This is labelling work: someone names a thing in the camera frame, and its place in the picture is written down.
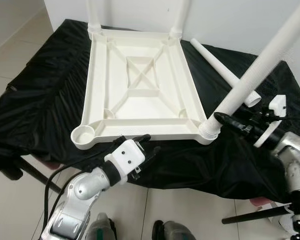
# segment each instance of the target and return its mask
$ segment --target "black fabric table cover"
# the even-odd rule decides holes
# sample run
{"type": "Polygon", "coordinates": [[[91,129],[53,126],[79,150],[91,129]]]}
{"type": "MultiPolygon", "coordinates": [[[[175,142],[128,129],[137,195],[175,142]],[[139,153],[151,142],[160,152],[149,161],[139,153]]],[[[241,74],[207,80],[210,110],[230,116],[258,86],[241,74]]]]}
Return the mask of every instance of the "black fabric table cover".
{"type": "MultiPolygon", "coordinates": [[[[208,117],[230,86],[189,42],[181,41],[181,45],[208,117]]],[[[8,84],[0,97],[0,170],[9,168],[16,156],[29,153],[63,164],[86,159],[76,166],[83,169],[102,163],[102,156],[97,154],[109,143],[81,151],[70,140],[71,131],[81,121],[90,46],[87,23],[65,20],[8,84]]],[[[256,58],[205,47],[239,78],[256,58]]],[[[257,92],[264,104],[276,94],[286,94],[288,114],[300,117],[300,88],[286,62],[280,62],[257,92]]],[[[281,128],[300,135],[300,122],[284,121],[281,128]]],[[[145,144],[146,149],[155,146],[161,146],[161,152],[140,179],[129,179],[131,183],[159,189],[186,187],[224,198],[262,196],[289,201],[281,163],[227,129],[222,128],[209,146],[193,140],[145,144]]]]}

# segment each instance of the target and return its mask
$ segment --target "white plastic tube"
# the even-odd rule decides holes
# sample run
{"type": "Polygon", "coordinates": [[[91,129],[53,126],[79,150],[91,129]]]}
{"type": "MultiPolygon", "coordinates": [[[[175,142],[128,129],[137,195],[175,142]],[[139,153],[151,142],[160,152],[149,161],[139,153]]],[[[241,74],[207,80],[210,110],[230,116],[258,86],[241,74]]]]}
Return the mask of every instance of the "white plastic tube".
{"type": "MultiPolygon", "coordinates": [[[[265,47],[259,57],[242,76],[240,82],[229,92],[215,112],[232,115],[244,102],[246,97],[279,63],[284,53],[300,35],[300,6],[294,11],[275,37],[265,47]]],[[[213,114],[203,122],[199,129],[206,144],[214,141],[220,133],[221,124],[213,114]]]]}
{"type": "MultiPolygon", "coordinates": [[[[226,66],[223,65],[213,54],[211,54],[205,47],[203,47],[195,38],[191,39],[192,46],[210,63],[210,65],[224,78],[224,80],[234,87],[240,79],[235,76],[226,66]]],[[[253,91],[244,100],[244,104],[248,107],[255,106],[261,100],[261,96],[253,91]]]]}
{"type": "Polygon", "coordinates": [[[172,26],[172,28],[170,30],[171,37],[174,37],[174,38],[182,37],[184,23],[185,23],[185,20],[186,20],[188,11],[189,11],[189,5],[190,5],[190,0],[182,0],[181,1],[180,8],[176,15],[174,25],[172,26]]]}
{"type": "Polygon", "coordinates": [[[98,17],[98,8],[97,0],[86,0],[86,7],[88,10],[88,31],[91,32],[100,32],[101,24],[98,17]]]}

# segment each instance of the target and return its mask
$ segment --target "white wall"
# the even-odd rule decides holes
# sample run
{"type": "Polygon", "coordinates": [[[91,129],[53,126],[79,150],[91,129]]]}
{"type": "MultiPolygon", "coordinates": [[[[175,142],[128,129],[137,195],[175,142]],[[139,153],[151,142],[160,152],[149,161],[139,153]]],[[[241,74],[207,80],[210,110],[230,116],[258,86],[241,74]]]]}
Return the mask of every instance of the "white wall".
{"type": "MultiPolygon", "coordinates": [[[[65,18],[87,21],[83,0],[44,0],[53,29],[65,18]]],[[[103,25],[168,32],[180,0],[96,0],[103,25]]],[[[259,54],[300,0],[192,0],[183,39],[259,54]]],[[[300,39],[287,53],[300,85],[300,39]]]]}
{"type": "Polygon", "coordinates": [[[0,0],[0,46],[43,7],[43,0],[0,0]]]}

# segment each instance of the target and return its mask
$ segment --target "tiled floor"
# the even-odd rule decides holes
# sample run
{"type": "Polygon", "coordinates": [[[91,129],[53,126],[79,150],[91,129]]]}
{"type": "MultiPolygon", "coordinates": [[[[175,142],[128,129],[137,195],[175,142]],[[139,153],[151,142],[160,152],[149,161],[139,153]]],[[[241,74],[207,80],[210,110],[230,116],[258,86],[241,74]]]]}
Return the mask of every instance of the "tiled floor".
{"type": "MultiPolygon", "coordinates": [[[[46,11],[39,13],[0,49],[0,93],[52,34],[46,11]]],[[[27,156],[26,160],[49,176],[51,170],[27,156]]],[[[58,176],[61,186],[73,169],[58,176]]],[[[0,173],[0,240],[38,239],[42,228],[44,186],[25,174],[10,181],[0,173]]],[[[50,203],[56,194],[50,194],[50,203]]],[[[120,240],[150,240],[155,220],[186,225],[198,240],[277,240],[287,237],[267,220],[222,225],[224,217],[254,211],[249,201],[223,199],[189,189],[157,190],[126,184],[107,192],[92,208],[91,219],[106,212],[117,226],[120,240]]]]}

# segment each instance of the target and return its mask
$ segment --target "black tripod leg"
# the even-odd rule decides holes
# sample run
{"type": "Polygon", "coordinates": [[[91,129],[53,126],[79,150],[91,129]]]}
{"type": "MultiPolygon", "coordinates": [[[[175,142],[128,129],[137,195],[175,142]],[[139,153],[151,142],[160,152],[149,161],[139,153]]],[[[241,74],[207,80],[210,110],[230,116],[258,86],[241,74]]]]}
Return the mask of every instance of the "black tripod leg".
{"type": "MultiPolygon", "coordinates": [[[[22,157],[18,157],[17,160],[14,161],[15,165],[17,165],[22,170],[26,171],[32,177],[40,181],[41,183],[45,184],[48,181],[48,178],[39,172],[35,167],[29,164],[26,160],[22,157]]],[[[55,191],[56,193],[61,192],[61,188],[59,188],[55,183],[51,182],[50,188],[55,191]]]]}
{"type": "Polygon", "coordinates": [[[230,218],[224,218],[222,219],[222,223],[223,224],[233,224],[233,223],[240,223],[240,222],[245,222],[245,221],[250,221],[250,220],[256,220],[256,219],[264,219],[264,218],[269,218],[269,217],[275,217],[275,216],[279,216],[279,215],[285,215],[285,214],[289,214],[290,212],[286,210],[286,208],[288,209],[292,209],[292,205],[286,205],[286,206],[280,206],[280,207],[275,207],[272,209],[267,209],[267,210],[263,210],[263,211],[256,211],[256,212],[252,212],[252,213],[248,213],[248,214],[244,214],[244,215],[239,215],[239,216],[234,216],[234,217],[230,217],[230,218]]]}

